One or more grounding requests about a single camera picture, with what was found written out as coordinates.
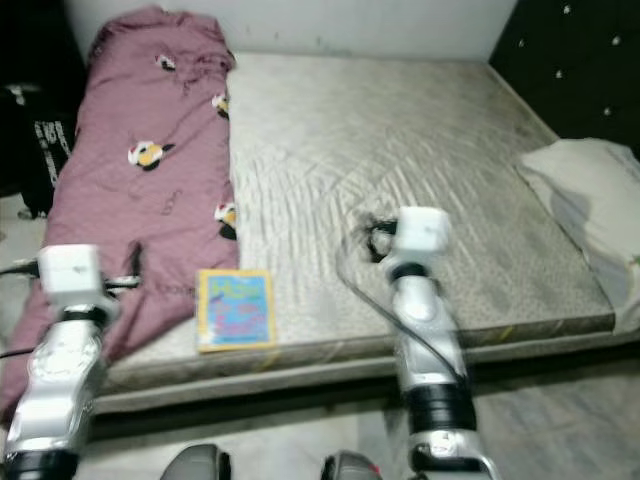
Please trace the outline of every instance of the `cartoon print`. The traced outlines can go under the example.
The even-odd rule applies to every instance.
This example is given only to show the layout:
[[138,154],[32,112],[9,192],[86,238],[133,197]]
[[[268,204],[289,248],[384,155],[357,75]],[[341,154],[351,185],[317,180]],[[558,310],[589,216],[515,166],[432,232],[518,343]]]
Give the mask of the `cartoon print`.
[[161,67],[163,70],[167,72],[175,72],[176,71],[176,62],[171,60],[166,55],[157,55],[156,56],[156,65]]
[[234,203],[221,203],[216,207],[213,215],[216,220],[224,224],[220,235],[228,240],[236,240],[236,206]]
[[173,143],[161,146],[148,141],[138,142],[138,145],[129,150],[129,163],[137,165],[145,172],[149,172],[160,165],[160,160],[164,157],[164,154],[173,147],[175,147]]
[[229,120],[229,98],[226,94],[216,95],[211,99],[211,105],[217,110],[218,115]]

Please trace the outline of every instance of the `mattress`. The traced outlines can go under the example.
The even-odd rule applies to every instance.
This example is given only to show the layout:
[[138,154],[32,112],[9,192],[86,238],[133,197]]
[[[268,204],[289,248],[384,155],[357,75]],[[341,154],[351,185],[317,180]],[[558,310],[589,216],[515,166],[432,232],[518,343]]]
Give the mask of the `mattress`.
[[[196,353],[195,322],[116,363],[101,411],[391,373],[393,335],[339,282],[363,214],[445,209],[436,269],[474,361],[603,344],[612,309],[581,254],[513,166],[555,137],[479,63],[238,54],[229,76],[242,268],[271,272],[277,344]],[[379,267],[349,259],[381,302]]]

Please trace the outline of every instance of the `white pillow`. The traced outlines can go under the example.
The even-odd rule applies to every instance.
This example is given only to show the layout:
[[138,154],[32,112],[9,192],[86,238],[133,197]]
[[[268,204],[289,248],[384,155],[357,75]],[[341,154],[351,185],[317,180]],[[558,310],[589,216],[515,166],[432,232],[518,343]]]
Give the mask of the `white pillow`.
[[616,312],[616,331],[640,328],[640,163],[604,140],[560,140],[517,167],[578,245]]

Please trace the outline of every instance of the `cable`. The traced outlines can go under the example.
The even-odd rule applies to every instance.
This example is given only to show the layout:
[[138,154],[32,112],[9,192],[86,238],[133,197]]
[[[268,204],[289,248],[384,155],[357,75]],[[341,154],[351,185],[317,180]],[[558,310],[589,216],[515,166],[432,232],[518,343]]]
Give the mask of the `cable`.
[[38,262],[36,260],[26,260],[17,262],[13,267],[0,270],[0,275],[31,275],[38,277]]
[[8,352],[0,353],[0,360],[2,360],[3,358],[18,357],[20,355],[29,355],[30,353],[33,353],[34,350],[35,348],[24,348],[22,350],[11,350]]
[[380,263],[389,254],[389,251],[380,253],[374,241],[375,234],[385,233],[388,236],[393,237],[396,234],[396,230],[398,228],[398,221],[385,220],[380,222],[375,221],[375,219],[371,218],[369,223],[371,223],[371,226],[365,228],[365,232],[367,233],[367,248],[369,249],[371,261],[373,263]]
[[405,335],[411,337],[416,342],[420,343],[424,348],[429,350],[433,354],[434,357],[440,361],[443,367],[449,372],[449,374],[461,385],[467,383],[465,377],[460,375],[453,364],[447,360],[440,352],[438,352],[422,335],[413,330],[411,327],[405,325],[395,314],[389,312],[386,308],[376,302],[372,297],[367,295],[363,290],[361,290],[353,280],[348,278],[345,272],[345,266],[347,265],[347,258],[351,251],[349,250],[348,241],[351,237],[352,243],[356,243],[357,235],[362,234],[361,228],[356,228],[351,232],[351,235],[347,235],[343,237],[342,242],[340,244],[340,249],[336,253],[336,271],[338,273],[338,278],[340,281],[348,287],[360,300],[369,305],[376,313],[380,314],[382,318],[387,320],[392,326],[400,330]]

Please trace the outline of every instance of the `pink blanket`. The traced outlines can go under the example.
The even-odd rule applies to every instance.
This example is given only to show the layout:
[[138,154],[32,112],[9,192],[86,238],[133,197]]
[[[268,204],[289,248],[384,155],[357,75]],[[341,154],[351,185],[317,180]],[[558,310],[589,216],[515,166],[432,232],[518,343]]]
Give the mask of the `pink blanket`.
[[[236,242],[215,215],[233,200],[225,87],[233,56],[213,18],[147,8],[105,25],[90,59],[45,244],[98,245],[109,277],[127,274],[134,245],[143,246],[144,284],[120,295],[122,316],[106,337],[115,360],[193,314],[198,269],[237,266]],[[36,285],[11,349],[35,346],[50,322]],[[5,422],[27,360],[6,365]]]

